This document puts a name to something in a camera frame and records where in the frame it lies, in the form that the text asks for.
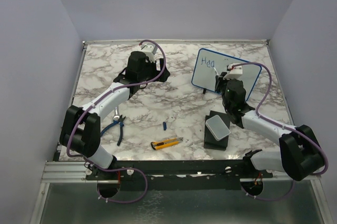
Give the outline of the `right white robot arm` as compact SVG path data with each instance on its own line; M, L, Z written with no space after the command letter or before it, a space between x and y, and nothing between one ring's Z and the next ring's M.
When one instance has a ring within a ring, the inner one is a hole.
M228 79L225 72L215 76L215 90L222 95L231 123L254 131L279 147L274 152L256 150L246 154L248 161L242 163L242 171L247 177L254 177L261 170L274 170L301 181L326 172L327 157L309 126L295 127L260 114L246 102L242 81Z

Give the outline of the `blue framed whiteboard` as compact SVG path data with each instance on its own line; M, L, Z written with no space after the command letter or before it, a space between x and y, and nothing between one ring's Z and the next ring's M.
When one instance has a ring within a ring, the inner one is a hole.
M201 48L196 58L191 83L196 87L215 92L215 72L213 67L220 74L227 70L227 65L229 64L245 62L246 60L244 59ZM246 100L249 99L261 71L262 67L258 65L243 66L243 74L239 77L239 80L243 82L246 90Z

